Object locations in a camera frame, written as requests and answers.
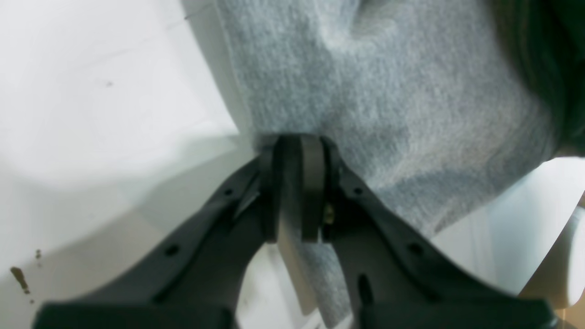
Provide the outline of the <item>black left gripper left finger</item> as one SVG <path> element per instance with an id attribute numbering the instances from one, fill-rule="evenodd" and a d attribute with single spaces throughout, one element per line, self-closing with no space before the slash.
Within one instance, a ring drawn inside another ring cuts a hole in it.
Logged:
<path id="1" fill-rule="evenodd" d="M 266 137 L 259 155 L 131 269 L 66 302 L 46 302 L 36 329 L 234 329 L 251 259 L 279 237 L 286 156 L 299 135 Z"/>

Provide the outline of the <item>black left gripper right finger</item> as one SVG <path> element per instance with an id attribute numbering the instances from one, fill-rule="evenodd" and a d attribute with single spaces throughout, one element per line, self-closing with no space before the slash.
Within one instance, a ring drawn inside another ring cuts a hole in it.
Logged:
<path id="1" fill-rule="evenodd" d="M 323 137 L 301 135 L 302 240 L 329 243 L 356 329 L 553 329 L 544 300 L 493 289 L 389 211 Z"/>

